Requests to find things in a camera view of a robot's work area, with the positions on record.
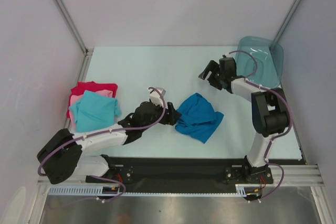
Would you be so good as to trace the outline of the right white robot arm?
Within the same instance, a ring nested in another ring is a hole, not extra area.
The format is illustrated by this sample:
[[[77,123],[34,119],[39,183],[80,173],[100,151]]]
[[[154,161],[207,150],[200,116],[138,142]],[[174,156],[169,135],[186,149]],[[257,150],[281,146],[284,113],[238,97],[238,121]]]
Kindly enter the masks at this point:
[[[241,167],[225,171],[228,183],[251,183],[270,174],[269,154],[276,139],[287,135],[293,125],[291,110],[282,88],[266,88],[244,76],[239,76],[236,61],[223,56],[211,60],[198,76],[218,89],[238,95],[251,103],[251,118],[255,129],[252,147]]]

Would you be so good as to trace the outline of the blue t shirt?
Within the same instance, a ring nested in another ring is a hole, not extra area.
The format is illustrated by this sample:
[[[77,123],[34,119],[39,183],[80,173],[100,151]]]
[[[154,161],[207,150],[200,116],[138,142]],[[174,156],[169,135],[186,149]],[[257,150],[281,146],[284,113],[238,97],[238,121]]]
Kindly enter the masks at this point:
[[[201,94],[188,97],[177,109],[181,114],[175,130],[183,135],[206,143],[221,124],[224,114],[215,111]]]

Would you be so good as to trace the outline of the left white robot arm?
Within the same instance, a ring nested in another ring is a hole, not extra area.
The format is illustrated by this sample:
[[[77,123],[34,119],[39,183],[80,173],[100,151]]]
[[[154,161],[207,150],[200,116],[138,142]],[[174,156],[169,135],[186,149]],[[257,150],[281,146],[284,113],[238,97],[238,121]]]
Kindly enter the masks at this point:
[[[61,129],[38,152],[38,175],[47,177],[53,185],[74,176],[110,182],[116,175],[114,165],[108,163],[107,154],[91,156],[92,152],[133,143],[156,124],[174,126],[180,117],[171,102],[163,107],[145,101],[123,120],[103,130],[73,134]]]

